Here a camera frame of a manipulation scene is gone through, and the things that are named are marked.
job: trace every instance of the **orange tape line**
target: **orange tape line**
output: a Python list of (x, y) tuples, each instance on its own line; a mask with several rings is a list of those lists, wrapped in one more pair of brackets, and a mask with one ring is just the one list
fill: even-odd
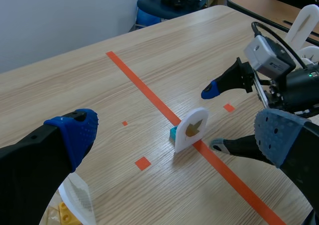
[[(140, 91), (157, 107), (157, 109), (174, 125), (180, 119), (162, 102), (154, 92), (114, 53), (106, 55), (125, 73), (125, 75), (140, 89)], [(285, 225), (275, 214), (228, 166), (214, 154), (203, 141), (193, 145), (197, 151), (223, 176), (223, 178), (243, 197), (246, 202), (268, 223)]]

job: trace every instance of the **wooden table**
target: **wooden table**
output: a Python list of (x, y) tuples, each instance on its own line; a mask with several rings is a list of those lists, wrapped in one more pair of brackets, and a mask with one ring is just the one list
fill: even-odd
[[(266, 224), (193, 148), (174, 154), (171, 123), (105, 55), (114, 51), (173, 112), (210, 110), (204, 142), (253, 134), (256, 93), (201, 91), (241, 57), (249, 16), (215, 6), (0, 74), (0, 145), (78, 108), (98, 113), (95, 144), (77, 173), (91, 189), (98, 225)], [(227, 112), (223, 106), (233, 105)], [(145, 156), (151, 166), (140, 171)], [(296, 186), (263, 162), (218, 156), (287, 224), (311, 208)]]
[[(291, 26), (285, 21), (293, 23), (300, 12), (299, 8), (278, 0), (227, 0), (227, 5), (286, 32)], [(319, 25), (314, 32), (319, 33)], [(318, 35), (310, 35), (308, 39), (308, 42), (317, 46), (318, 41)]]

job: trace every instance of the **white wall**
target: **white wall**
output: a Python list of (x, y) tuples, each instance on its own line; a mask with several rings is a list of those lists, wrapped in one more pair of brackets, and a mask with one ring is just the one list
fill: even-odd
[(0, 72), (126, 33), (137, 0), (0, 0)]

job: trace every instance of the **white plastic part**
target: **white plastic part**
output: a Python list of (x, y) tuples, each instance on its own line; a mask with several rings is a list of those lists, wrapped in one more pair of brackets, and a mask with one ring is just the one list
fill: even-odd
[(69, 174), (59, 187), (60, 196), (83, 225), (96, 225), (89, 186), (76, 173)]
[[(208, 120), (208, 110), (205, 108), (196, 108), (190, 111), (185, 118), (180, 122), (176, 130), (175, 138), (175, 153), (179, 153), (182, 150), (188, 148), (195, 142), (203, 138), (206, 123)], [(200, 126), (196, 128), (198, 133), (192, 137), (186, 135), (186, 130), (189, 125), (196, 125), (200, 123)]]
[(305, 64), (311, 64), (319, 62), (319, 47), (309, 46), (300, 49), (297, 52), (298, 56), (305, 62)]
[(315, 4), (305, 6), (300, 10), (285, 41), (289, 43), (295, 51), (300, 50), (318, 22), (319, 7)]

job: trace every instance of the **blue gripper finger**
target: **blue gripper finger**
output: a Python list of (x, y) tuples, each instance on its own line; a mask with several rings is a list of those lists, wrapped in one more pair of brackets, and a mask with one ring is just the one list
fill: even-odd
[(76, 112), (85, 112), (86, 116), (81, 120), (57, 116), (44, 122), (60, 129), (72, 172), (81, 164), (86, 152), (92, 146), (98, 129), (98, 116), (93, 110), (78, 109)]
[(216, 81), (212, 81), (202, 92), (201, 92), (201, 97), (203, 99), (212, 99), (216, 96), (219, 96), (219, 90), (217, 87)]

